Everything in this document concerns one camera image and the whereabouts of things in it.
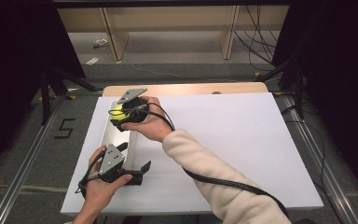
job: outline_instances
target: wire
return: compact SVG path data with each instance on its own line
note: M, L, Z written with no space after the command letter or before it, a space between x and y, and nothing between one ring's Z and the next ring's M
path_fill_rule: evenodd
M160 105L157 105L157 104L154 104L154 103L150 103L149 105L156 105L158 106L160 109L162 109L162 111L164 112L164 114L168 117L168 119L164 118L163 116L161 116L160 114L157 114L155 112L152 112L152 111L147 111L147 110L139 110L140 112L144 112L144 113L147 113L147 114L151 114L151 115L154 115L154 116L157 116L161 119L163 119L170 127L171 127L171 130L172 131L175 131L175 128L173 126L173 123L171 121L171 118L169 117L169 115L167 114L167 112L165 112L165 110L160 106ZM235 182L235 181L230 181L230 180L224 180L224 179L217 179L217 178L210 178L208 176L203 176L203 175L196 175L190 171L188 171L187 169L183 168L183 170L190 176L192 177L193 179L196 179L200 182L204 182L204 183L210 183L210 184L215 184L215 185L222 185L222 186L227 186L227 187L231 187L231 188L236 188L236 189L241 189L241 190L246 190L246 191L249 191L249 192L252 192L256 195L266 195L266 196L269 196L272 200L275 201L275 203L281 208L282 212L287 216L289 217L288 213L287 213L287 210L286 208L284 207L284 205L278 200L276 199L274 196L270 195L269 193L265 192L264 190L262 189L258 189L258 188L255 188L253 186L250 186L250 185L246 185L246 184L243 184L243 183L240 183L240 182Z
M106 56L105 56L106 49L107 49L107 47L103 48L103 58L105 59L105 61L106 61L107 63L109 63L109 60L107 60L107 59L106 59Z
M86 198L86 185L88 182L88 178L91 172L92 167L95 165L95 163L105 154L105 150L102 151L100 154L98 154L97 157L92 161L92 163L89 165L89 169L87 170L86 174L83 176L83 178L78 183L78 189L75 191L75 193L81 192L84 198Z
M318 135L319 135L319 138L321 139L321 142L322 142L322 149L323 149L323 153L322 153L322 165L321 165L321 175L320 175L320 178L321 178L321 183L322 185L319 185L317 184L314 180L312 180L313 184L318 187L322 193L325 195L327 201L330 203L330 206L332 207L333 209L333 212L335 213L339 223L343 224L343 221L341 220L338 212L337 212L337 209L336 207L333 205L333 203L331 202L330 198L328 197L328 194L327 194L327 190L325 189L324 187L324 165L325 165L325 153L326 153L326 150L325 150L325 145L324 145L324 139L323 139L323 136L322 134L318 131L318 129L316 129L315 127L313 127L312 125L304 122L304 121L297 121L297 120L286 120L285 121L286 123L299 123L299 124L303 124L305 125L306 127L311 127Z
M168 113L161 107L161 105L158 105L158 104L155 104L155 103L148 103L148 104L149 104L149 105L156 105L156 106L158 106L158 107L162 110L162 112L164 112L164 114L167 116L167 118L168 118L168 120L169 120L169 125L170 125L170 127L171 127L171 130L175 131L175 126L173 125L173 122L172 122L170 116L169 116Z
M275 37L275 35L272 33L272 31L269 31L269 33L272 35L272 37L275 39L275 41L278 41L278 38Z
M267 57L269 58L269 60L271 61L270 57L269 57L269 54L271 54L271 56L273 56L271 50L269 49L269 46L267 45L267 42L266 40L264 39L264 37L261 35L261 32L260 32L260 15L261 15L261 6L257 6L257 22L255 22L255 19L253 18L248 6L246 6L246 10L248 11L249 13L249 16L252 20L252 23L254 24L254 27L255 27L255 33L254 33L254 37L252 38L253 40L255 40L255 34L258 33L260 35L260 40L261 42L263 43L263 49L264 51L266 52L267 54Z
M246 33L246 31L243 31L243 32L244 32L244 33L246 34L246 36L248 36L250 39L253 39L251 36L248 35L248 33ZM261 41L255 40L255 39L254 39L254 42L256 42L257 44L267 45L267 46L269 46L269 47L276 48L276 47L273 46L273 45L270 45L270 44L267 44L267 43L263 43L263 42L261 42Z
M154 75L158 75L158 76L172 76L172 77L186 77L186 76L181 76L181 75L176 75L176 74L172 74L172 73L157 73L157 72L153 72L151 70L148 69L144 69L144 68L137 68L135 67L135 65L133 65L133 63L131 63L131 66L138 71L143 71L143 72L148 72ZM234 79L220 79L220 78L207 78L207 77L186 77L186 78L198 78L198 79L203 79L203 80L208 80L208 81L226 81L226 82L239 82L238 80L234 80Z
M296 106L295 105L291 105L289 107L287 107L286 109L284 109L283 111L281 111L281 115L283 115L284 113L286 113L289 110L295 109Z
M237 36L237 38L240 40L240 42L249 50L249 64L256 70L260 70L260 71L266 71L269 72L271 70L268 69L262 69L262 68L258 68L256 67L253 63L252 63L252 59L251 59L251 52L256 55L257 57L261 58L262 60L264 60L267 63L271 63L268 59L266 59L265 57L261 56L257 51L255 51L254 49L252 49L251 46L247 45L241 38L240 36L237 34L237 32L234 32L234 34Z

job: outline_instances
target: white board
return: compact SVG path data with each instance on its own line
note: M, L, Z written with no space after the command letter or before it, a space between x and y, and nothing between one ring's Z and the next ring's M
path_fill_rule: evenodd
M257 182L287 208L323 203L313 186L281 113L270 93L159 96L176 129L185 129L223 160ZM78 213L84 202L75 194L88 159L101 144L107 111L117 98L101 97L71 180L62 213ZM142 186L117 191L103 213L157 215L208 213L192 179L162 150L161 143L136 134L133 169L152 161Z

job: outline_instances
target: metal frame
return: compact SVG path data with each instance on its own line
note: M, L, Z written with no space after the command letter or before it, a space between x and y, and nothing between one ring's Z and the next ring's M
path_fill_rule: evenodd
M20 1L27 5L53 5L58 8L79 7L195 7L195 6L259 6L315 4L311 0L52 0L51 2Z
M287 106L292 106L295 104L292 98L286 96L283 97L284 102ZM291 116L294 121L302 120L295 111L291 111ZM351 202L348 200L348 198L345 196L345 193L342 190L341 186L338 184L338 181L334 177L333 172L330 170L328 162L325 158L323 159L324 153L316 144L315 139L310 133L310 129L306 125L301 125L299 123L297 123L296 126L305 144L307 145L307 148L310 151L310 155L312 156L319 171L322 172L322 167L324 167L324 184L334 200L336 209L338 210L342 221L344 223L357 224L358 217L354 213L353 206L351 205Z
M16 176L8 187L7 192L2 198L0 202L0 223L5 223L7 216L11 208L13 207L14 202L16 201L17 196L20 193L21 186L25 182L27 175L30 173L34 161L40 151L40 148L45 142L47 133L50 129L50 125L55 119L55 115L64 100L65 96L59 96L54 100L54 105L51 109L51 116L49 117L47 122L40 128L33 144L31 145L30 150L28 151L24 161L21 164L19 171L17 172Z

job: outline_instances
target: hand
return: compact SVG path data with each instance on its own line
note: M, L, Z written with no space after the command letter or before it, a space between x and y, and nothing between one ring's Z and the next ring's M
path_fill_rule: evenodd
M156 105L160 105L158 98L150 96L141 96L149 104L149 111L160 114L165 117L164 111ZM165 136L172 132L170 126L161 118L154 115L147 115L141 123L123 123L121 128L124 130L136 131L143 134L150 140L162 142Z
M89 158L89 165L103 150L106 150L106 146L99 147L95 150ZM91 174L97 171L98 165L99 162L91 168ZM132 175L123 175L113 183L106 183L101 179L89 181L87 184L86 201L73 223L92 223L112 200L116 190L127 184L131 179Z

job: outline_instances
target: sweater sleeve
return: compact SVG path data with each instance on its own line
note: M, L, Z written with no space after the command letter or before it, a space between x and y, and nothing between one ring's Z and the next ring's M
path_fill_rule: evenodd
M167 155L188 171L212 178L258 185L246 178L211 150L203 147L184 130L167 135L162 147ZM194 181L213 213L224 223L290 223L279 206L269 197L249 191Z

